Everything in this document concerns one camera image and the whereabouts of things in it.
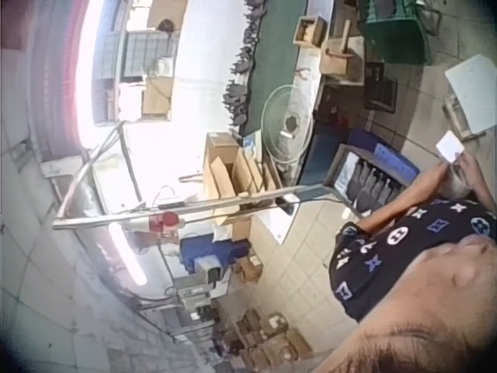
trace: white paper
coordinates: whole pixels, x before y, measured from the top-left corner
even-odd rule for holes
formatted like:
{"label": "white paper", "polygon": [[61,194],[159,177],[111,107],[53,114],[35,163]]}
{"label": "white paper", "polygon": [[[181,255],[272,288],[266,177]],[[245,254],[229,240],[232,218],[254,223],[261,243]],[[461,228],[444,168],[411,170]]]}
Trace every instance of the white paper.
{"label": "white paper", "polygon": [[454,163],[457,155],[464,151],[464,145],[452,131],[447,131],[436,144],[436,149],[448,162]]}

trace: black shirt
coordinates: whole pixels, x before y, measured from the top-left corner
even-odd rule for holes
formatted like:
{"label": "black shirt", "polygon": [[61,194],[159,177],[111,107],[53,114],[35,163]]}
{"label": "black shirt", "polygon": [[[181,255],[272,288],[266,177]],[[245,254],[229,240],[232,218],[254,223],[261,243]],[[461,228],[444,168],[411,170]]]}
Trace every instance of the black shirt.
{"label": "black shirt", "polygon": [[441,199],[419,206],[375,236],[346,223],[329,264],[333,294],[359,322],[423,250],[472,234],[496,240],[496,225],[495,215],[473,200]]}

